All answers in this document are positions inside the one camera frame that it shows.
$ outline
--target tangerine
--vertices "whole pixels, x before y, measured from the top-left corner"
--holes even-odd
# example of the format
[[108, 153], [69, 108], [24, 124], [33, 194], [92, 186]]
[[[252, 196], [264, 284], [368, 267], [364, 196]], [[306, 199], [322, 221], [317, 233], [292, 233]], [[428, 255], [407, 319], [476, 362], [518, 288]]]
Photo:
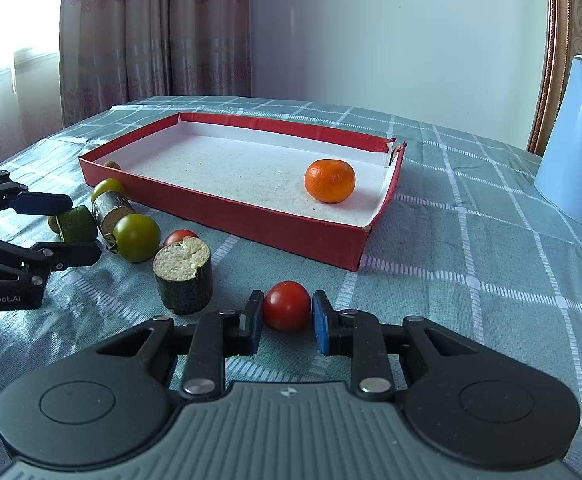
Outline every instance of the tangerine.
[[322, 158], [305, 173], [305, 188], [320, 202], [335, 204], [345, 200], [356, 187], [356, 173], [343, 160]]

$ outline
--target red box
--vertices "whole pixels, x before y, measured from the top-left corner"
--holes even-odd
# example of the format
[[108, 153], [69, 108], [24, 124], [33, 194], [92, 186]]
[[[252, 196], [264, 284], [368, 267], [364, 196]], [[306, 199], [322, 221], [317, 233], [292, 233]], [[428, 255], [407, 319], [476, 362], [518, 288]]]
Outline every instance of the red box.
[[[117, 178], [135, 202], [355, 271], [393, 198], [405, 148], [327, 126], [181, 112], [85, 153], [80, 166], [90, 186]], [[323, 204], [304, 189], [318, 158], [355, 169], [356, 189], [344, 202]]]

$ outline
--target silver screw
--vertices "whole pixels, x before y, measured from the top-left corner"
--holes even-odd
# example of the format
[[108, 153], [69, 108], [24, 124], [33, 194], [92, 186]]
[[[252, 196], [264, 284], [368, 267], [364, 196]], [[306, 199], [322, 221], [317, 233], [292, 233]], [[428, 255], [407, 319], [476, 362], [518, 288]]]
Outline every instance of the silver screw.
[[360, 389], [367, 394], [383, 394], [391, 389], [391, 383], [382, 377], [368, 377], [360, 381]]
[[191, 395], [208, 394], [215, 388], [215, 383], [210, 379], [191, 379], [184, 383], [184, 391]]

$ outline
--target wooden frame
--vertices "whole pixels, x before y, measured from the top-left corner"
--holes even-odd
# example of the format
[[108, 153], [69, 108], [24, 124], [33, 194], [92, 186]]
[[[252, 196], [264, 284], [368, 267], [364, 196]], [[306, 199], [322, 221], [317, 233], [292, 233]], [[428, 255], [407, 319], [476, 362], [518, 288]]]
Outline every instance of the wooden frame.
[[545, 65], [527, 150], [545, 152], [567, 84], [570, 60], [571, 0], [547, 0]]

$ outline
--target checkered tablecloth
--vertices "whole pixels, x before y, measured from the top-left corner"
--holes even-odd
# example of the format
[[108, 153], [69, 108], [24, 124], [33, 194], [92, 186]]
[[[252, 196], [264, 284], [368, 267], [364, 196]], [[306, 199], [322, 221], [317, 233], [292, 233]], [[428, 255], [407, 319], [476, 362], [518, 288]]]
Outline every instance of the checkered tablecloth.
[[[136, 205], [163, 234], [189, 228], [209, 244], [215, 284], [207, 309], [241, 308], [254, 288], [296, 280], [309, 292], [325, 290], [337, 309], [368, 310], [382, 322], [426, 316], [559, 378], [582, 408], [582, 226], [536, 192], [535, 155], [360, 108], [160, 97], [114, 107], [38, 142], [1, 168], [31, 190], [68, 193], [76, 205], [88, 205], [90, 188], [78, 156], [177, 110], [323, 124], [408, 142], [397, 193], [358, 272]], [[28, 247], [54, 238], [46, 218], [3, 212], [0, 239]], [[55, 273], [40, 310], [0, 312], [0, 391], [34, 368], [163, 312], [149, 262], [127, 264], [107, 253], [93, 267]], [[404, 385], [397, 359], [392, 364]], [[281, 335], [265, 329], [257, 356], [227, 362], [229, 380], [338, 380], [348, 371], [347, 359], [317, 354], [309, 330]], [[7, 460], [0, 442], [0, 468]], [[582, 474], [582, 422], [566, 461]]]

